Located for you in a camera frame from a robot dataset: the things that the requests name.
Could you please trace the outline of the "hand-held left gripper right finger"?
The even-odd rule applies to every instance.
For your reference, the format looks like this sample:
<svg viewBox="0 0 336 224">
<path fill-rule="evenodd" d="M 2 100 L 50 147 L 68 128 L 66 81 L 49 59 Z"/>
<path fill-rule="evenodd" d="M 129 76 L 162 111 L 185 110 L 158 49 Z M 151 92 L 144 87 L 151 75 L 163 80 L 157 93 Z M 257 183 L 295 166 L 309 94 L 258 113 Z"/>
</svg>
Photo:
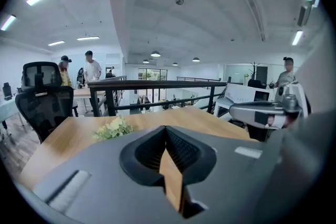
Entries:
<svg viewBox="0 0 336 224">
<path fill-rule="evenodd" d="M 184 224 L 255 224 L 282 159 L 281 138 L 267 143 L 166 127 L 166 149 L 182 174 Z"/>
</svg>

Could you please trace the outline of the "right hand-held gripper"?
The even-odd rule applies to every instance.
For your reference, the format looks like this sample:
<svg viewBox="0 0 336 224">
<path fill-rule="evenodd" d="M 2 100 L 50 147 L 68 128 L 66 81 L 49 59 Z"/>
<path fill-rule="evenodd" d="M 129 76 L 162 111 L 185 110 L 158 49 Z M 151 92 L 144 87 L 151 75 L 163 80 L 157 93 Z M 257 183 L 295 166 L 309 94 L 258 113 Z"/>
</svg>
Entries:
<svg viewBox="0 0 336 224">
<path fill-rule="evenodd" d="M 286 113 L 298 113 L 300 116 L 310 114 L 303 87 L 298 81 L 278 87 L 275 101 L 254 101 L 236 103 L 230 106 L 229 113 L 238 120 L 259 129 L 281 129 L 286 121 Z"/>
</svg>

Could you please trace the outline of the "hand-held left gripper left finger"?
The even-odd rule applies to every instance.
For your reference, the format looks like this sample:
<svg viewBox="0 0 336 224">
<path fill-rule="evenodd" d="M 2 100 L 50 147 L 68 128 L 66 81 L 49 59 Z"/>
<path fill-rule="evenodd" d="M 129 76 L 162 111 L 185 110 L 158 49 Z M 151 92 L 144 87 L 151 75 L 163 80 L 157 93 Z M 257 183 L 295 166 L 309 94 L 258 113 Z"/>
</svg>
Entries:
<svg viewBox="0 0 336 224">
<path fill-rule="evenodd" d="M 163 187 L 142 186 L 121 168 L 128 143 L 151 129 L 94 143 L 49 172 L 32 190 L 16 188 L 49 224 L 182 224 Z"/>
</svg>

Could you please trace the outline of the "white desktop device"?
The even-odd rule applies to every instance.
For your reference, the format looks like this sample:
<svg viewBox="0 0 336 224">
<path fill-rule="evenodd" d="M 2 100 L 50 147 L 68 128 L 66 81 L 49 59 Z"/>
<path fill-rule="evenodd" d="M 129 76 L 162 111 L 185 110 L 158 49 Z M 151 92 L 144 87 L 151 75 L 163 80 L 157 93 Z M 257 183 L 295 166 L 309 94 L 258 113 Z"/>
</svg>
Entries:
<svg viewBox="0 0 336 224">
<path fill-rule="evenodd" d="M 228 83 L 226 85 L 225 97 L 233 103 L 273 101 L 275 99 L 275 93 L 271 89 L 260 89 Z"/>
</svg>

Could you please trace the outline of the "white table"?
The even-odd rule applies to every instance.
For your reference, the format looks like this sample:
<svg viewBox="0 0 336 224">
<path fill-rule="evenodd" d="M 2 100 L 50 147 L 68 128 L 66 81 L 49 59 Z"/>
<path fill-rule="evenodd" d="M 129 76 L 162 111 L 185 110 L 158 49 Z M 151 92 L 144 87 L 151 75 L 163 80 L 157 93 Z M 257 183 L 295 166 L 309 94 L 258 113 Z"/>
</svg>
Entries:
<svg viewBox="0 0 336 224">
<path fill-rule="evenodd" d="M 215 102 L 214 116 L 219 118 L 228 113 L 230 106 L 233 104 L 234 103 L 226 97 L 218 98 Z"/>
</svg>

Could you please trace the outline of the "black coat rack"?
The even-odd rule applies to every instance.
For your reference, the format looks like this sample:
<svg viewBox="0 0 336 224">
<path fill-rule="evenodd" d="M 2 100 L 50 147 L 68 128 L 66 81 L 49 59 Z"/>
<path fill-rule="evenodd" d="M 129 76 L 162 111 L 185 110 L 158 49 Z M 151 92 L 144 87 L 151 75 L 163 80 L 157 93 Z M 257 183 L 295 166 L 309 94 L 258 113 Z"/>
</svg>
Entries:
<svg viewBox="0 0 336 224">
<path fill-rule="evenodd" d="M 251 63 L 252 65 L 252 69 L 250 69 L 249 71 L 251 72 L 251 79 L 255 80 L 256 79 L 256 75 L 257 75 L 257 67 L 259 66 L 259 64 L 256 64 L 255 62 Z"/>
</svg>

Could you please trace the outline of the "yellow and green flower bunch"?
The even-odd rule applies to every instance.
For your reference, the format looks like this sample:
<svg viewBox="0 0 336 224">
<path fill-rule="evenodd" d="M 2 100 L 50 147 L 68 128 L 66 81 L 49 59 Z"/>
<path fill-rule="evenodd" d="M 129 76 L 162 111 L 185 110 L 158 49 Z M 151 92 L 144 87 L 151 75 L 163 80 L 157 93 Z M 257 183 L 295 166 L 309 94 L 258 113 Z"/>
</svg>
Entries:
<svg viewBox="0 0 336 224">
<path fill-rule="evenodd" d="M 97 141 L 110 140 L 130 134 L 133 132 L 133 129 L 133 125 L 128 124 L 124 117 L 118 117 L 112 122 L 99 127 L 98 130 L 94 132 L 93 137 Z"/>
</svg>

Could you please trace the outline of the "wooden desk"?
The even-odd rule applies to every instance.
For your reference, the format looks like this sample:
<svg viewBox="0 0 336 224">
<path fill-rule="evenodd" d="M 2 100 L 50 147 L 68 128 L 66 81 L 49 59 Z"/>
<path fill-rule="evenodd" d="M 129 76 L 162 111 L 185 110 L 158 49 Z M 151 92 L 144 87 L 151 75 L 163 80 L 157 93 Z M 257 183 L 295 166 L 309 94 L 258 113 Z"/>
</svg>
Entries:
<svg viewBox="0 0 336 224">
<path fill-rule="evenodd" d="M 73 99 L 89 99 L 91 98 L 91 93 L 89 88 L 75 89 L 73 91 Z M 97 91 L 97 97 L 103 98 L 105 96 L 105 91 Z"/>
</svg>

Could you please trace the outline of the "black mesh office chair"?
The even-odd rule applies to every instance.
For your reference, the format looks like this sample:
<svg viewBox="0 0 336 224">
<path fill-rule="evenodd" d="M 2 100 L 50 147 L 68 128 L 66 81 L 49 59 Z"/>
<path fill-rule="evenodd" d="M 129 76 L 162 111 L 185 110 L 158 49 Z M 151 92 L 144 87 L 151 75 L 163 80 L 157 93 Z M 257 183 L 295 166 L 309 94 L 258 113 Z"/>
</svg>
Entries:
<svg viewBox="0 0 336 224">
<path fill-rule="evenodd" d="M 24 64 L 21 90 L 15 98 L 16 106 L 41 143 L 72 116 L 74 91 L 62 84 L 56 63 L 40 61 Z"/>
</svg>

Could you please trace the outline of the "black metal railing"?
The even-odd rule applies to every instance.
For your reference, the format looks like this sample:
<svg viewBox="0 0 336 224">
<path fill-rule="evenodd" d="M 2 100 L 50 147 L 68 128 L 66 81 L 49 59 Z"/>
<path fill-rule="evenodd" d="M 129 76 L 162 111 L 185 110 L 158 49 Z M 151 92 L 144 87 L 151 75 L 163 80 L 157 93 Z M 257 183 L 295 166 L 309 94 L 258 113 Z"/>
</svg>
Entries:
<svg viewBox="0 0 336 224">
<path fill-rule="evenodd" d="M 211 112 L 214 103 L 214 98 L 220 96 L 220 93 L 215 93 L 215 88 L 225 87 L 225 82 L 213 81 L 145 81 L 145 80 L 123 80 L 123 77 L 115 77 L 111 79 L 89 82 L 88 88 L 90 91 L 90 98 L 92 100 L 92 109 L 95 117 L 101 116 L 115 116 L 118 111 L 144 108 L 146 106 L 162 106 L 176 103 L 186 103 L 189 101 L 196 101 L 208 99 L 208 105 L 201 107 L 206 109 L 208 113 Z M 122 90 L 144 90 L 144 89 L 182 89 L 182 88 L 208 88 L 209 94 L 200 97 L 186 98 L 179 100 L 171 100 L 156 103 L 144 104 L 130 104 L 118 105 L 115 101 L 113 93 Z"/>
</svg>

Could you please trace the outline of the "white desk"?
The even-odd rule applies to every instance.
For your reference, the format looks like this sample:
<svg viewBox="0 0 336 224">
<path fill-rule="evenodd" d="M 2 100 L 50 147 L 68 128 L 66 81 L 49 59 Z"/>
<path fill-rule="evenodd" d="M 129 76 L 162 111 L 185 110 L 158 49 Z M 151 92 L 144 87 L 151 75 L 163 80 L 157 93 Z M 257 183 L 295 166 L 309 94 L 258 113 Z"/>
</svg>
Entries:
<svg viewBox="0 0 336 224">
<path fill-rule="evenodd" d="M 19 112 L 15 100 L 7 100 L 0 102 L 0 123 L 6 121 L 13 115 L 16 115 Z"/>
</svg>

